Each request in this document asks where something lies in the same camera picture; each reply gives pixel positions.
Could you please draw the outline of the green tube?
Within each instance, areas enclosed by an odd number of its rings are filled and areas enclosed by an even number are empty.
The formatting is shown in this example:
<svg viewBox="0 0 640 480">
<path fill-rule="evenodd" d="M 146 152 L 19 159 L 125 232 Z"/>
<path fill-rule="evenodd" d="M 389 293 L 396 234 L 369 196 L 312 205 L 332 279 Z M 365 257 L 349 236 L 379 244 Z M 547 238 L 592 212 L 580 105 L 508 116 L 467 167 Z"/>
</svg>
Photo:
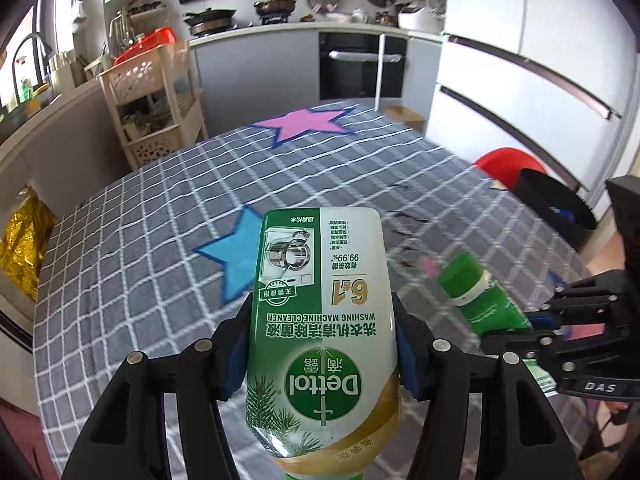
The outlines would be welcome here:
<svg viewBox="0 0 640 480">
<path fill-rule="evenodd" d="M 517 332 L 533 328 L 498 281 L 467 252 L 440 272 L 438 282 L 479 337 L 494 330 Z"/>
</svg>

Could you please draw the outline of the blue plastic bag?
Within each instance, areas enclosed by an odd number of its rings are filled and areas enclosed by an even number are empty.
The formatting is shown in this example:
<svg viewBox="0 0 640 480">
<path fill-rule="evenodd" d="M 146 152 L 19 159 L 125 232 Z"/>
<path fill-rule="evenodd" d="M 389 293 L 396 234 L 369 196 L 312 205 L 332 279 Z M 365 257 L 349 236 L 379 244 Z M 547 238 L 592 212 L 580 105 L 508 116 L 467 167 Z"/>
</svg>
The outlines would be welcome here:
<svg viewBox="0 0 640 480">
<path fill-rule="evenodd" d="M 554 214 L 557 214 L 558 216 L 566 219 L 569 222 L 572 222 L 572 223 L 575 222 L 575 215 L 568 209 L 552 206 L 552 207 L 550 207 L 550 210 Z"/>
</svg>

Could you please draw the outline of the black trash bin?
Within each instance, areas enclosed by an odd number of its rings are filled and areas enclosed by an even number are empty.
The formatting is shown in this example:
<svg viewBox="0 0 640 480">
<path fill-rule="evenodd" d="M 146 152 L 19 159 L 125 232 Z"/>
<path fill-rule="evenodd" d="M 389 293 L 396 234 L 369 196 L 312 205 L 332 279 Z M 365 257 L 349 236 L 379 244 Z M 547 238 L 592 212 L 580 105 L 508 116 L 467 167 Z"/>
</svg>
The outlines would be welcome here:
<svg viewBox="0 0 640 480">
<path fill-rule="evenodd" d="M 598 222 L 587 204 L 561 182 L 536 170 L 523 169 L 513 194 L 548 223 L 576 252 L 581 252 Z M 550 207 L 570 210 L 575 222 L 554 214 Z"/>
</svg>

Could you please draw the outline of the grey checkered tablecloth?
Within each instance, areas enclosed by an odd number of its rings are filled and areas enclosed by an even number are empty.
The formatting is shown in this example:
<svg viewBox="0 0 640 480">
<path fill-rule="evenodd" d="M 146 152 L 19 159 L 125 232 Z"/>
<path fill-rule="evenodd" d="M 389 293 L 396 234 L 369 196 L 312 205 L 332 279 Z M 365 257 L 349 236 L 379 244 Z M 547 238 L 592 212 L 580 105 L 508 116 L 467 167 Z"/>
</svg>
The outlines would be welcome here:
<svg viewBox="0 0 640 480">
<path fill-rule="evenodd" d="M 54 228 L 40 272 L 34 359 L 43 434 L 63 468 L 126 354 L 176 353 L 240 307 L 224 265 L 198 248 L 242 216 L 294 206 L 366 206 L 381 216 L 390 282 L 432 332 L 475 335 L 422 258 L 469 252 L 523 309 L 584 278 L 582 260 L 511 194 L 441 146 L 369 107 L 335 105 L 341 132 L 277 143 L 249 124 L 128 174 Z"/>
</svg>

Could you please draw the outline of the gold foil bag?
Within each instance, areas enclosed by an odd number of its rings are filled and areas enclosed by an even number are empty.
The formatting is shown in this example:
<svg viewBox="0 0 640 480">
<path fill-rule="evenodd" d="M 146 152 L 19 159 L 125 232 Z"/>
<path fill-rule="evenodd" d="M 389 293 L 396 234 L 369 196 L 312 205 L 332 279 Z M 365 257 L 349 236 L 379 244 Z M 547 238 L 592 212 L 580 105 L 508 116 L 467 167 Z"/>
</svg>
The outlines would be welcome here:
<svg viewBox="0 0 640 480">
<path fill-rule="evenodd" d="M 39 274 L 58 219 L 30 186 L 17 195 L 1 232 L 1 270 L 30 300 L 37 299 Z"/>
</svg>

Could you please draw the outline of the cardboard box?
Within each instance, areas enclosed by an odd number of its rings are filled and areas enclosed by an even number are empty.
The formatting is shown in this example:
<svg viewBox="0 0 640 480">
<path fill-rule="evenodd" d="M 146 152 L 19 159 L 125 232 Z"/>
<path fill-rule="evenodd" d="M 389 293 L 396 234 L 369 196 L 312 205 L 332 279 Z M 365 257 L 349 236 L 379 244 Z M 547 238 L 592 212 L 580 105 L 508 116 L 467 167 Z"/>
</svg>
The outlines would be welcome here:
<svg viewBox="0 0 640 480">
<path fill-rule="evenodd" d="M 401 105 L 388 106 L 384 115 L 394 122 L 400 122 L 408 128 L 424 133 L 426 118 L 411 108 Z"/>
</svg>

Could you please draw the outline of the beige storage trolley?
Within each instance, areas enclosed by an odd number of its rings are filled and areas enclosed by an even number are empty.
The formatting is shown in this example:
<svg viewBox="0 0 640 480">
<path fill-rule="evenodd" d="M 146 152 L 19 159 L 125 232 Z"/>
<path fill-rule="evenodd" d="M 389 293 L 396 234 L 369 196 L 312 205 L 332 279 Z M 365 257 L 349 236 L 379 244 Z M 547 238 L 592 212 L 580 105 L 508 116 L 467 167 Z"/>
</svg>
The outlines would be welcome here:
<svg viewBox="0 0 640 480">
<path fill-rule="evenodd" d="M 163 44 L 99 76 L 114 128 L 132 169 L 208 138 L 189 44 Z"/>
</svg>

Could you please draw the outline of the white refrigerator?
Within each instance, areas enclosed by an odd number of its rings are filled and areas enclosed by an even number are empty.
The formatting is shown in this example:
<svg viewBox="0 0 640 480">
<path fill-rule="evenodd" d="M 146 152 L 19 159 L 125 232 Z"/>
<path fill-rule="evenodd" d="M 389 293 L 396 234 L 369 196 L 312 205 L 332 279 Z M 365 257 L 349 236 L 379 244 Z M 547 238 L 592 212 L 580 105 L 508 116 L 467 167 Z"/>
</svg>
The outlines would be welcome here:
<svg viewBox="0 0 640 480">
<path fill-rule="evenodd" d="M 637 38 L 612 0 L 448 0 L 428 138 L 537 156 L 597 216 L 627 169 Z"/>
</svg>

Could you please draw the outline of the black built-in oven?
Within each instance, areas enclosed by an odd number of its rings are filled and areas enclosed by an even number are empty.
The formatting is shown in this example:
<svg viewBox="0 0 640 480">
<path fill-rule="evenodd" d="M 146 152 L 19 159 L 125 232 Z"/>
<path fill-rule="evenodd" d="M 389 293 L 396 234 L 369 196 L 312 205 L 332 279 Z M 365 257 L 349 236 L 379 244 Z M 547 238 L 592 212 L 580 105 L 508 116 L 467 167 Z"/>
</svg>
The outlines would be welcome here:
<svg viewBox="0 0 640 480">
<path fill-rule="evenodd" d="M 320 32 L 319 92 L 322 100 L 399 99 L 406 66 L 407 40 L 385 37 L 382 75 L 378 76 L 380 36 Z"/>
</svg>

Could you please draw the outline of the red basket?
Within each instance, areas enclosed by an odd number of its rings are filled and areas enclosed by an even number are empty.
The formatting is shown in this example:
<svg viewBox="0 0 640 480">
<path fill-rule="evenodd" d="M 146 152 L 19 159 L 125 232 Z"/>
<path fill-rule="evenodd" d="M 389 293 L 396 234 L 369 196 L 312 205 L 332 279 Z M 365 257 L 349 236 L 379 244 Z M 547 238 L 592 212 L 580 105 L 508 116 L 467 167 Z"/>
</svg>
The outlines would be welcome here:
<svg viewBox="0 0 640 480">
<path fill-rule="evenodd" d="M 161 27 L 149 35 L 146 35 L 141 41 L 134 44 L 132 47 L 122 52 L 118 58 L 115 58 L 114 66 L 122 64 L 140 55 L 146 51 L 153 50 L 163 44 L 173 44 L 177 41 L 177 37 L 174 31 L 170 27 Z"/>
</svg>

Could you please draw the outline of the white mop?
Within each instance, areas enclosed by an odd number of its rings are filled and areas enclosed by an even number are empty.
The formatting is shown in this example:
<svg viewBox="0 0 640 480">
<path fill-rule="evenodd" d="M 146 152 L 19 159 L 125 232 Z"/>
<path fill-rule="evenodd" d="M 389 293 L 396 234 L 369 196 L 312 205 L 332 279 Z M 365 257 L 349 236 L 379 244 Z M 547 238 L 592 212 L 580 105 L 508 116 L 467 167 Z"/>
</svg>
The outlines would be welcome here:
<svg viewBox="0 0 640 480">
<path fill-rule="evenodd" d="M 380 36 L 378 36 L 378 62 L 376 63 L 376 81 L 375 81 L 375 96 L 374 96 L 374 110 L 376 112 L 380 110 L 382 80 L 383 80 L 383 72 L 384 72 L 385 47 L 386 47 L 386 35 L 381 34 Z"/>
</svg>

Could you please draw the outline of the black wok on stove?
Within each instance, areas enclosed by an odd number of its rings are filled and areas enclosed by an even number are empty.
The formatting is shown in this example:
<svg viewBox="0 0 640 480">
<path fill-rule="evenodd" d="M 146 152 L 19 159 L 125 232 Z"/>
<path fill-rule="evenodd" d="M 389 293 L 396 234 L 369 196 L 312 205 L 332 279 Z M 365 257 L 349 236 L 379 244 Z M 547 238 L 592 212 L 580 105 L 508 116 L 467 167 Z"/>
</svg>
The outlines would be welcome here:
<svg viewBox="0 0 640 480">
<path fill-rule="evenodd" d="M 235 10 L 211 9 L 184 14 L 183 21 L 189 26 L 189 32 L 194 37 L 201 37 L 217 32 L 226 32 L 234 26 Z"/>
</svg>

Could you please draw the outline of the white rice cooker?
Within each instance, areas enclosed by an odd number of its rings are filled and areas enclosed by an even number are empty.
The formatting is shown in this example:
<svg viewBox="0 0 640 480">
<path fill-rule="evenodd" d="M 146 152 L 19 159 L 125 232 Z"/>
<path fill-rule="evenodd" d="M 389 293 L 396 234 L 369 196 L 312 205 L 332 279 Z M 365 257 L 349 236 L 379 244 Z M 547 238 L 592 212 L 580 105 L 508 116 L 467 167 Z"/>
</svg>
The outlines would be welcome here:
<svg viewBox="0 0 640 480">
<path fill-rule="evenodd" d="M 428 6 L 404 6 L 397 14 L 398 27 L 415 32 L 440 35 L 444 19 Z"/>
</svg>

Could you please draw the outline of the black faucet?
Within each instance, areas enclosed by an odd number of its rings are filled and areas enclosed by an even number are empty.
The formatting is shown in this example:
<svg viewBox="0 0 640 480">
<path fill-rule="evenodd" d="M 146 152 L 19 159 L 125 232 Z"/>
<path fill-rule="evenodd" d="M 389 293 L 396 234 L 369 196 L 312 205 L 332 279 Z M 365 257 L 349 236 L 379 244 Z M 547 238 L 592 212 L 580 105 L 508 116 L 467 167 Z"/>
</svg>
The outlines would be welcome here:
<svg viewBox="0 0 640 480">
<path fill-rule="evenodd" d="M 46 82 L 46 65 L 52 47 L 39 32 L 30 32 L 22 40 L 9 43 L 15 101 L 22 104 L 32 98 L 34 89 Z"/>
</svg>

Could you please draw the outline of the black pot on stove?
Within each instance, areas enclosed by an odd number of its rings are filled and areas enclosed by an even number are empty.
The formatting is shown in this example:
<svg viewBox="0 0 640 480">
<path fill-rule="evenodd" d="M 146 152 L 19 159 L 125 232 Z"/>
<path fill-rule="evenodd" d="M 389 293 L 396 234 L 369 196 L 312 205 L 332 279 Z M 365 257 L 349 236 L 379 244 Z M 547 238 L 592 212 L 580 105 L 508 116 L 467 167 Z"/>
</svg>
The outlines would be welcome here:
<svg viewBox="0 0 640 480">
<path fill-rule="evenodd" d="M 263 25 L 287 23 L 295 9 L 295 0 L 265 0 L 254 3 L 254 10 Z"/>
</svg>

